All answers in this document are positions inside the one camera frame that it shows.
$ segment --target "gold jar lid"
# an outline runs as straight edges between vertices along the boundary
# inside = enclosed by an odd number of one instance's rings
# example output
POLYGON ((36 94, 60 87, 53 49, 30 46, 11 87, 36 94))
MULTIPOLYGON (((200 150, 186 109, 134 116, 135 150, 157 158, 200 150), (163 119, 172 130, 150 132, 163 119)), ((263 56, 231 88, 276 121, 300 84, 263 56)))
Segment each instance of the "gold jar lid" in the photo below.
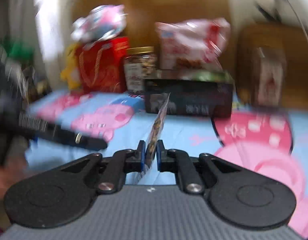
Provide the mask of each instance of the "gold jar lid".
POLYGON ((126 50, 127 55, 135 55, 140 53, 153 53, 154 47, 137 47, 126 50))

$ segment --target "black circular pad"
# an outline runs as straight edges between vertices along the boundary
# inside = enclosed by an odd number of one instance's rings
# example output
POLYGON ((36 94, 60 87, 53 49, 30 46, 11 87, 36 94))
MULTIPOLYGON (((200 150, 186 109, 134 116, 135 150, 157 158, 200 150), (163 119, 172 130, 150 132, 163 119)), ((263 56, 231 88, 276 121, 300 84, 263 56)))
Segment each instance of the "black circular pad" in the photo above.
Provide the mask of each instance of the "black circular pad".
POLYGON ((223 219, 253 230, 287 224, 296 206, 287 186, 248 170, 222 174, 208 201, 223 219))
POLYGON ((70 223, 85 213, 95 190, 79 174, 48 171, 12 186, 4 206, 13 223, 30 228, 53 228, 70 223))

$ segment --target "white snack bag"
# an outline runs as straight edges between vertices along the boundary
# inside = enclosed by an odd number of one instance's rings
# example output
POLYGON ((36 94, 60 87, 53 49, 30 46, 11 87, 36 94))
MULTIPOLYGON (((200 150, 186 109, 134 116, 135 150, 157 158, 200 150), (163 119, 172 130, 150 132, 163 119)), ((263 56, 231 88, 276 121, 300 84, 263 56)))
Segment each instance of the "white snack bag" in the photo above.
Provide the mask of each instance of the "white snack bag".
POLYGON ((161 38, 161 69, 222 69, 217 57, 230 35, 230 24, 224 18, 156 23, 156 30, 161 38))

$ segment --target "black box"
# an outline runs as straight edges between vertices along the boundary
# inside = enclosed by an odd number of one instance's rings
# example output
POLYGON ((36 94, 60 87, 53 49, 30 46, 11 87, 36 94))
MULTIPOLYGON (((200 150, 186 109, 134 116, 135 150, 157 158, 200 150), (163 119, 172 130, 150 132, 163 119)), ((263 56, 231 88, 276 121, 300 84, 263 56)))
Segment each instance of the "black box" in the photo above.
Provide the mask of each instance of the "black box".
POLYGON ((147 78, 145 109, 157 114, 170 93, 167 114, 230 117, 233 82, 147 78))

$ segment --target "gray gripper base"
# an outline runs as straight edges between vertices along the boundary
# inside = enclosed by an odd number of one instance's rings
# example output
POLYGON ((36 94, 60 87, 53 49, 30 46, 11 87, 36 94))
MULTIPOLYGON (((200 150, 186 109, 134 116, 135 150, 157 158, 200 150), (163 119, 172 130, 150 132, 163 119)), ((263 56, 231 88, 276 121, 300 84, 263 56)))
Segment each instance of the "gray gripper base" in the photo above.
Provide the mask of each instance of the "gray gripper base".
POLYGON ((54 229, 11 226, 0 240, 300 240, 287 226, 250 231, 220 220, 178 186, 128 186, 97 198, 78 220, 54 229))

